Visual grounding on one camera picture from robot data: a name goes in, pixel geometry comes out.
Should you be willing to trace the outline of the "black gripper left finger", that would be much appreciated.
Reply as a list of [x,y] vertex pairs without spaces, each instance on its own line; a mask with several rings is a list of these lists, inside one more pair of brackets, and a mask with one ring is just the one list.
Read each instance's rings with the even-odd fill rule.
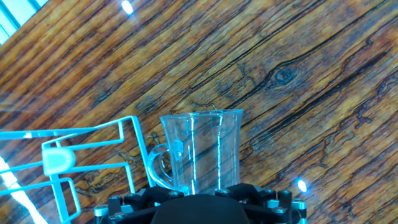
[[109,223],[109,218],[125,217],[133,212],[161,205],[162,203],[184,197],[184,193],[178,190],[155,186],[140,189],[138,193],[125,196],[112,195],[103,205],[94,208],[94,224]]

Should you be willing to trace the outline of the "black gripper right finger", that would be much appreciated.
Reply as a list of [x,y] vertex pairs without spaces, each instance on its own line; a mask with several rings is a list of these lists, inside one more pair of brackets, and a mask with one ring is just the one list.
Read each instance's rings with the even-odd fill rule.
[[307,224],[306,201],[293,198],[288,190],[263,189],[258,185],[240,183],[216,189],[215,195],[232,200],[226,206],[245,223]]

